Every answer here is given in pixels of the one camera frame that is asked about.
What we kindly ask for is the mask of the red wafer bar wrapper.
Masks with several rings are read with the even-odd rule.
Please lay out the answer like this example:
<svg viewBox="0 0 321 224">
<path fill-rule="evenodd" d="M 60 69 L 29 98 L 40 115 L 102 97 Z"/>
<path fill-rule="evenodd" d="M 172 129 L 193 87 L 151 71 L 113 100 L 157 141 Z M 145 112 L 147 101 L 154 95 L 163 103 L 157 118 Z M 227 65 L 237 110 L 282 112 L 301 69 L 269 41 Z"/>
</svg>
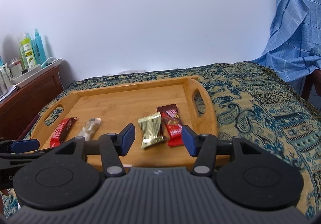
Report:
<svg viewBox="0 0 321 224">
<path fill-rule="evenodd" d="M 50 148 L 60 146 L 64 142 L 67 134 L 69 133 L 76 120 L 77 117 L 70 117 L 63 119 L 60 122 L 60 124 L 57 126 L 50 137 Z"/>
</svg>

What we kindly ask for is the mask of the nougat nut candy packet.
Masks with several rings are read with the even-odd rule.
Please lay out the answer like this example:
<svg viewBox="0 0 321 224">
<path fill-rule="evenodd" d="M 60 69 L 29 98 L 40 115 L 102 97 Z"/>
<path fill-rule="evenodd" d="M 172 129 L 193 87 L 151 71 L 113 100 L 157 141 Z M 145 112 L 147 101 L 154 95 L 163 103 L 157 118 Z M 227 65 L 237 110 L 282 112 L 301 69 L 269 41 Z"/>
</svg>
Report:
<svg viewBox="0 0 321 224">
<path fill-rule="evenodd" d="M 90 141 L 93 135 L 97 132 L 101 124 L 100 118 L 91 118 L 89 119 L 81 131 L 77 134 L 77 137 L 84 137 L 85 141 Z"/>
</svg>

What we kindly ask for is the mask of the red chocolate bar long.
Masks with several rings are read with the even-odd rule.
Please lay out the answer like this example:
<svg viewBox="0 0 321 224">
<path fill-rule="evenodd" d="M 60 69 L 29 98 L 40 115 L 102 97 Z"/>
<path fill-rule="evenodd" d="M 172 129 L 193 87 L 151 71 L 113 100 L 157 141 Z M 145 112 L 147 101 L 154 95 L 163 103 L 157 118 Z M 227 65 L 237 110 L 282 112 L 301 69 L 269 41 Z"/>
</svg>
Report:
<svg viewBox="0 0 321 224">
<path fill-rule="evenodd" d="M 176 104 L 169 104 L 157 107 L 157 111 L 162 117 L 164 126 L 169 134 L 167 141 L 169 147 L 183 146 L 182 127 L 183 123 L 179 116 L 179 110 Z"/>
</svg>

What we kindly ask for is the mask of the gold foil snack packet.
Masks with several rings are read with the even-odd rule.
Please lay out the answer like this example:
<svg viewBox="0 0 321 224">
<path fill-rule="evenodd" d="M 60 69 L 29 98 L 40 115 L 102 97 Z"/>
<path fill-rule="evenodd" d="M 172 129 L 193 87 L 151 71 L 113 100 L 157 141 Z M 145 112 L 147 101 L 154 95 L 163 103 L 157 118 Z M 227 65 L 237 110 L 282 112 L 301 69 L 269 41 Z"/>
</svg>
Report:
<svg viewBox="0 0 321 224">
<path fill-rule="evenodd" d="M 138 120 L 138 123 L 143 133 L 141 149 L 146 149 L 164 141 L 160 112 L 142 117 Z"/>
</svg>

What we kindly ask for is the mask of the dark wooden cabinet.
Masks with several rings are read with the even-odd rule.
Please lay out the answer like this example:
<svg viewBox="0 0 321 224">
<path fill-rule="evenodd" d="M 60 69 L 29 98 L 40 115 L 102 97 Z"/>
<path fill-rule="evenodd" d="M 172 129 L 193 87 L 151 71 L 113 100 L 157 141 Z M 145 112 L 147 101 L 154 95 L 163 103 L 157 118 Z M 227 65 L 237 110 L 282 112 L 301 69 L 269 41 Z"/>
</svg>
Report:
<svg viewBox="0 0 321 224">
<path fill-rule="evenodd" d="M 62 91 L 57 66 L 1 101 L 1 138 L 15 140 L 22 136 L 42 108 Z"/>
</svg>

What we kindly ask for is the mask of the paisley patterned table cloth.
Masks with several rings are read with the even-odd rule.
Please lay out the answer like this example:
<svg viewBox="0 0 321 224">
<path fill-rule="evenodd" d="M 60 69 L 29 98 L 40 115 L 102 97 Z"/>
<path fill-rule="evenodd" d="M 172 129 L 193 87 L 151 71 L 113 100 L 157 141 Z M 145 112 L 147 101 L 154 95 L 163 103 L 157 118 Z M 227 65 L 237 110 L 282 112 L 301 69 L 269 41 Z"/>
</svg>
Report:
<svg viewBox="0 0 321 224">
<path fill-rule="evenodd" d="M 191 76 L 212 100 L 218 139 L 243 137 L 300 172 L 304 185 L 297 205 L 244 208 L 227 199 L 212 178 L 192 175 L 193 164 L 123 165 L 124 176 L 107 178 L 88 200 L 62 210 L 21 206 L 12 187 L 9 197 L 20 209 L 1 216 L 1 223 L 320 223 L 320 114 L 269 68 L 241 62 L 89 78 L 73 82 L 40 118 L 73 91 Z"/>
</svg>

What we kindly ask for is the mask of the white plastic tray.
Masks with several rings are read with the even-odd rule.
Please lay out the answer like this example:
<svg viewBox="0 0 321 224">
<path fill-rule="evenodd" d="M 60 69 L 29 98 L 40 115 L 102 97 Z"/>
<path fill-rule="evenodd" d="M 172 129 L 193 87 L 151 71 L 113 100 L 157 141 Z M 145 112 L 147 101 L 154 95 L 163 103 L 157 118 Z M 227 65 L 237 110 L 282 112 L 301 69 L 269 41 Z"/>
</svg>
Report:
<svg viewBox="0 0 321 224">
<path fill-rule="evenodd" d="M 54 59 L 50 57 L 47 62 L 42 65 L 37 64 L 36 66 L 29 68 L 24 74 L 19 74 L 11 79 L 12 85 L 21 89 L 29 83 L 35 81 L 39 76 L 45 74 L 49 70 L 59 66 L 62 62 L 62 58 Z"/>
</svg>

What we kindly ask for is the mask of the pale green bottle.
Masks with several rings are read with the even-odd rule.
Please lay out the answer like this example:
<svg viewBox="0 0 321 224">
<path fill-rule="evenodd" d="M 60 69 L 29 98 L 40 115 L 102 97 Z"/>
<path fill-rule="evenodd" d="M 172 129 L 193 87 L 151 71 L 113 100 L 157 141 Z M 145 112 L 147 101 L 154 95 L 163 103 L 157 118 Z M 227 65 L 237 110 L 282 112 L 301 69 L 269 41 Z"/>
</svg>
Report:
<svg viewBox="0 0 321 224">
<path fill-rule="evenodd" d="M 24 68 L 28 69 L 29 66 L 28 66 L 28 63 L 27 63 L 27 59 L 26 59 L 26 56 L 25 56 L 24 48 L 23 48 L 23 45 L 22 45 L 22 41 L 20 40 L 20 37 L 18 37 L 18 46 L 19 46 L 20 55 L 21 55 L 21 59 L 22 59 Z"/>
</svg>

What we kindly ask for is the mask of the glass jar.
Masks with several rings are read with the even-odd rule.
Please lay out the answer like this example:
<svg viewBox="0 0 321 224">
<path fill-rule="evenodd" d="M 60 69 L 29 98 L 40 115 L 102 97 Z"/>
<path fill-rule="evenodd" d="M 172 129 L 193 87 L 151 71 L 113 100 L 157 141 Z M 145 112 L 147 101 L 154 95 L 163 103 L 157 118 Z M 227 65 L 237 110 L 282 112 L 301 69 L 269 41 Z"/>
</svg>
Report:
<svg viewBox="0 0 321 224">
<path fill-rule="evenodd" d="M 18 76 L 22 73 L 24 68 L 24 64 L 22 62 L 22 59 L 20 57 L 15 57 L 11 59 L 9 64 L 9 69 L 11 71 L 11 74 L 13 77 Z"/>
</svg>

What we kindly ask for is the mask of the teal spray bottle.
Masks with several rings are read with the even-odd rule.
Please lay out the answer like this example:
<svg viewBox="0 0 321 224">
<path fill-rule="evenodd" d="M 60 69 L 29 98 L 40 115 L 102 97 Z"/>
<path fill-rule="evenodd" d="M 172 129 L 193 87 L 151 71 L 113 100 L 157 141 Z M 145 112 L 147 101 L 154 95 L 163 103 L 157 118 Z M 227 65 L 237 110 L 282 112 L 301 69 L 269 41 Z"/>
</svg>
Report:
<svg viewBox="0 0 321 224">
<path fill-rule="evenodd" d="M 41 36 L 39 34 L 38 29 L 34 29 L 35 31 L 35 37 L 34 37 L 34 42 L 35 42 L 35 51 L 36 51 L 36 56 L 38 58 L 39 64 L 43 64 L 47 57 L 45 54 L 43 42 L 41 39 Z"/>
</svg>

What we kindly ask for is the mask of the wooden serving tray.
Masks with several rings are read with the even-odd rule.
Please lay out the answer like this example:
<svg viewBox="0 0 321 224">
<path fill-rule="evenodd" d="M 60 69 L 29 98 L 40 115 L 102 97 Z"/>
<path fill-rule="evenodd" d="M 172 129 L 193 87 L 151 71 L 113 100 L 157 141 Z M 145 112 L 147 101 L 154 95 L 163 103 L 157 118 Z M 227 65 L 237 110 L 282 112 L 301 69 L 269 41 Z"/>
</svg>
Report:
<svg viewBox="0 0 321 224">
<path fill-rule="evenodd" d="M 164 142 L 147 149 L 141 148 L 142 132 L 138 119 L 155 113 L 156 108 L 176 104 L 182 122 L 196 133 L 218 135 L 218 124 L 212 100 L 196 76 L 141 83 L 121 84 L 82 91 L 73 91 L 48 108 L 37 122 L 31 137 L 41 148 L 48 148 L 50 136 L 61 120 L 76 117 L 66 139 L 77 136 L 85 122 L 99 117 L 101 124 L 93 136 L 119 133 L 135 125 L 135 141 L 128 154 L 120 160 L 125 167 L 190 167 L 195 159 L 183 146 L 170 148 Z"/>
</svg>

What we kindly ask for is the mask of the lime green spray bottle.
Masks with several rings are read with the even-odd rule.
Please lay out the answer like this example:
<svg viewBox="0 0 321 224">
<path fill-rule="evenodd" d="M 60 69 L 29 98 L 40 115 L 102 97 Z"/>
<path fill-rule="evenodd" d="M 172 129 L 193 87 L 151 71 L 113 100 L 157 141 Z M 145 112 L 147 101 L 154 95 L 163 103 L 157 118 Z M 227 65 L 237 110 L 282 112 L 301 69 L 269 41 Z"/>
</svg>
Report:
<svg viewBox="0 0 321 224">
<path fill-rule="evenodd" d="M 23 40 L 22 40 L 22 46 L 24 49 L 24 53 L 25 53 L 25 57 L 27 60 L 27 65 L 29 68 L 34 67 L 37 65 L 35 56 L 34 56 L 34 52 L 33 52 L 33 48 L 31 45 L 31 39 L 29 38 L 29 36 L 27 35 L 27 33 L 23 33 Z"/>
</svg>

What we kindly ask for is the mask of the blue checked cloth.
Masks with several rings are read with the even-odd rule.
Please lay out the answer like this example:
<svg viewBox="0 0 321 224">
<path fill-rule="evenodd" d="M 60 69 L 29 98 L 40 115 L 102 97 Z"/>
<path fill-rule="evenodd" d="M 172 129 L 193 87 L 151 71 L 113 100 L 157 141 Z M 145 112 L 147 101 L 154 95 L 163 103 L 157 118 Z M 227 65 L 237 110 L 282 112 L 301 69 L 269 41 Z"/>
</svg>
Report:
<svg viewBox="0 0 321 224">
<path fill-rule="evenodd" d="M 276 0 L 270 38 L 255 63 L 286 83 L 320 68 L 320 0 Z"/>
</svg>

